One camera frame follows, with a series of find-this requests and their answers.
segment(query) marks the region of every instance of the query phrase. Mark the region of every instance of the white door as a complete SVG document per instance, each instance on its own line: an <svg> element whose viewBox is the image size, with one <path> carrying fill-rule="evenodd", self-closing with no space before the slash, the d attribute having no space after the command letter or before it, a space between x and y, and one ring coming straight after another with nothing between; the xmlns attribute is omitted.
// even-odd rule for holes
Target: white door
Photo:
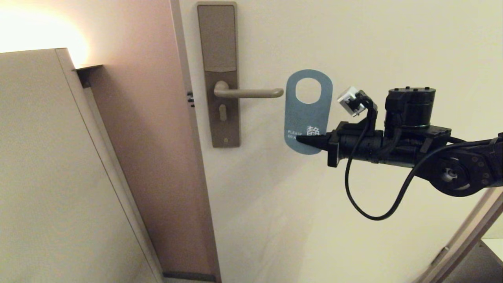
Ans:
<svg viewBox="0 0 503 283"><path fill-rule="evenodd" d="M284 142L285 98L241 99L241 147L214 149L196 0L182 0L199 134L224 283L410 282L434 259L483 192L453 198L414 179L398 211L373 222L347 200L344 166ZM327 74L379 105L387 91L437 89L432 124L466 140L497 135L503 96L502 2L237 0L242 89L285 88L294 72ZM316 97L315 88L311 89ZM332 100L328 129L356 122ZM408 169L354 162L368 213L386 212Z"/></svg>

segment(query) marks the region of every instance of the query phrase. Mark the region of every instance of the beige wall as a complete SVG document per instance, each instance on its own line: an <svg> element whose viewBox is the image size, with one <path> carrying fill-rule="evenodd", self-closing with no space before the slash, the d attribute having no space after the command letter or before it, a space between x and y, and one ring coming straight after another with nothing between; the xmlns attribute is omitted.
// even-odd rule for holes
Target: beige wall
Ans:
<svg viewBox="0 0 503 283"><path fill-rule="evenodd" d="M218 275L170 2L3 1L0 11L0 51L68 47L75 64L105 65L95 99L163 270Z"/></svg>
<svg viewBox="0 0 503 283"><path fill-rule="evenodd" d="M0 66L0 282L161 283L66 50Z"/></svg>

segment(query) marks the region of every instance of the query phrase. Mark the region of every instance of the cabinet door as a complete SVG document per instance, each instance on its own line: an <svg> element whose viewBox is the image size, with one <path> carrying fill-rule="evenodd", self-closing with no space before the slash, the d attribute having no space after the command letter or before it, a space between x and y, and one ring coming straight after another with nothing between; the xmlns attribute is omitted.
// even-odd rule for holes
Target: cabinet door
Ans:
<svg viewBox="0 0 503 283"><path fill-rule="evenodd" d="M0 281L155 282L56 51L0 66Z"/></svg>

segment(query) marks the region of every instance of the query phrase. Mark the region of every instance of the black wire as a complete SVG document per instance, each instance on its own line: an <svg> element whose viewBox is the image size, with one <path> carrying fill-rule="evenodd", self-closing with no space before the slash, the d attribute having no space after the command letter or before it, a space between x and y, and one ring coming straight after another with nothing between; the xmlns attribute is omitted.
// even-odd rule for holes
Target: black wire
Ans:
<svg viewBox="0 0 503 283"><path fill-rule="evenodd" d="M396 199L395 199L395 202L393 203L393 205L391 206L391 208L388 210L388 212L386 212L385 214L381 215L381 216L372 216L372 215L369 215L367 214L366 212L364 212L355 202L355 200L353 199L353 197L351 196L351 192L350 192L350 189L349 189L349 171L350 171L350 167L351 167L351 162L353 161L353 155L355 154L356 152L356 149L358 148L358 146L360 145L360 143L362 142L362 139L363 137L365 136L365 133L367 132L368 128L370 126L370 119L367 120L367 123L365 124L365 127L364 127L364 130L363 132L360 134L360 136L358 137L358 140L355 144L355 147L353 147L353 150L351 151L351 155L349 156L348 158L348 163L346 165L346 174L344 176L344 183L345 183L345 186L346 186L346 194L348 195L348 198L349 198L349 201L351 202L351 204L353 205L353 207L363 216L365 216L366 218L370 219L370 220L374 220L374 221L380 221L380 220L384 220L390 216L393 215L393 213L395 213L396 209L398 208L398 206L400 205L402 199L403 199L403 196L405 195L405 192L407 191L407 188L408 186L410 185L410 182L412 181L412 179L414 178L414 175L415 173L418 171L419 167L424 163L426 162L426 160L428 158L430 158L431 156L433 156L434 154L440 152L440 151L444 151L444 150L448 150L448 149L456 149L456 148L465 148L465 147L474 147L474 146L480 146L480 145L485 145L485 144L489 144L489 142L491 141L490 139L486 139L486 140L479 140L479 141L471 141L471 142L462 142L462 143L457 143L457 144L454 144L454 145L448 145L448 146L444 146L444 147L441 147L441 148L438 148L436 150L433 150L432 152L428 153L427 155L425 155L415 166L414 168L409 172L409 174L407 175L407 178L405 179L405 181L403 182L403 185L402 185L402 188L400 189L400 192L398 192L398 195L396 196Z"/></svg>
<svg viewBox="0 0 503 283"><path fill-rule="evenodd" d="M393 131L393 139L385 147L376 153L376 160L386 159L386 157L395 149L402 136L402 129L397 127Z"/></svg>

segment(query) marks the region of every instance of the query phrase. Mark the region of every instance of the light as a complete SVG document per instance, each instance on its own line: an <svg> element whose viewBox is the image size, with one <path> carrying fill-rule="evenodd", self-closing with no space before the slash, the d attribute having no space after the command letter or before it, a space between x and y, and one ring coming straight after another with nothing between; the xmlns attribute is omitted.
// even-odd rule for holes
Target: light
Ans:
<svg viewBox="0 0 503 283"><path fill-rule="evenodd" d="M0 10L0 52L68 48L74 65L86 63L88 46L78 29L55 15Z"/></svg>

